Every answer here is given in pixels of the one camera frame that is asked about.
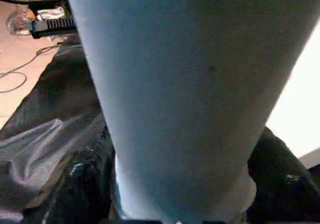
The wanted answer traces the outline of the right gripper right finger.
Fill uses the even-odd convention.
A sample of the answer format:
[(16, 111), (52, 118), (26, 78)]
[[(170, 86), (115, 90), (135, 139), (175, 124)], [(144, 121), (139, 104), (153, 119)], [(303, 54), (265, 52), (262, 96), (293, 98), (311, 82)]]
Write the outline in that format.
[(246, 215), (251, 224), (319, 223), (320, 166), (306, 168), (269, 128), (248, 161), (256, 197)]

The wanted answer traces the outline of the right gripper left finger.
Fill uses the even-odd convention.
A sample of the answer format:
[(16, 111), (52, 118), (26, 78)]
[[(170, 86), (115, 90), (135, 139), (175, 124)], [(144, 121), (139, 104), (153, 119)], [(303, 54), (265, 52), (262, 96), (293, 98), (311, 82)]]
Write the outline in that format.
[(115, 150), (107, 127), (75, 152), (50, 196), (44, 224), (98, 224), (110, 215)]

